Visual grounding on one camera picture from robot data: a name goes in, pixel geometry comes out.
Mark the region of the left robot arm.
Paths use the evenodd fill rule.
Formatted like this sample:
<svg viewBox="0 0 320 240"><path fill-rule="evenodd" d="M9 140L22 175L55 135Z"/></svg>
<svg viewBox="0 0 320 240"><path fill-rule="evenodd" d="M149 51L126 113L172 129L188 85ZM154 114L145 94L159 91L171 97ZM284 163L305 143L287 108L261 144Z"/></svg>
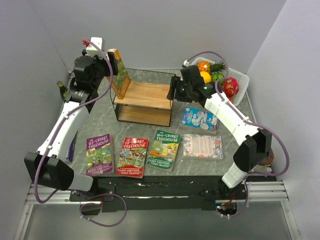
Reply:
<svg viewBox="0 0 320 240"><path fill-rule="evenodd" d="M111 51L105 58L88 54L74 61L74 77L62 112L51 133L36 152L28 152L24 163L34 185L56 190L77 190L88 201L95 200L99 188L93 177L76 173L63 160L83 121L91 112L98 88L105 77L118 74L117 59Z"/></svg>

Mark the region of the orange Treehouse book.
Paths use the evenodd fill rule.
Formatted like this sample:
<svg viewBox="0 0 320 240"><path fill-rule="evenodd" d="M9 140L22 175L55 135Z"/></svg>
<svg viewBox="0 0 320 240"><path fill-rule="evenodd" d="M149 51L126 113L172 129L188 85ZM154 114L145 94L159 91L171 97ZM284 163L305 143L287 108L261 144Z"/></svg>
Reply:
<svg viewBox="0 0 320 240"><path fill-rule="evenodd" d="M117 48L110 48L108 51L114 52L118 61L118 75L113 75L112 89L115 92L117 98L122 100L125 97L127 89L132 80L128 75L119 50Z"/></svg>

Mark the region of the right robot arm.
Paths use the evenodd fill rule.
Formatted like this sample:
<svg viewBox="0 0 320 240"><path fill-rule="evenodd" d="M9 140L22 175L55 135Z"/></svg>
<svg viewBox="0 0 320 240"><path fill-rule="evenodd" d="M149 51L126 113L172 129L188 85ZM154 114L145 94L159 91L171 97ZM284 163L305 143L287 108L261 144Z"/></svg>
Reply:
<svg viewBox="0 0 320 240"><path fill-rule="evenodd" d="M236 186L245 176L269 157L272 135L235 108L217 81L206 83L196 65L184 67L180 73L180 77L171 78L167 99L199 103L219 119L238 144L233 164L218 187L219 195L228 200L236 194Z"/></svg>

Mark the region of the green 104-Storey Treehouse book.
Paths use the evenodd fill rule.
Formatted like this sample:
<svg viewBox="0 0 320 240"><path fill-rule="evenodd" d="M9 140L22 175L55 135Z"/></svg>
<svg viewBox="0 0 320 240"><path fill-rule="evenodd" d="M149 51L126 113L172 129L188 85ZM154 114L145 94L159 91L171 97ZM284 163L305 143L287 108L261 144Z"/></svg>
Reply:
<svg viewBox="0 0 320 240"><path fill-rule="evenodd" d="M172 172L181 141L181 136L163 130L157 130L146 165L158 170Z"/></svg>

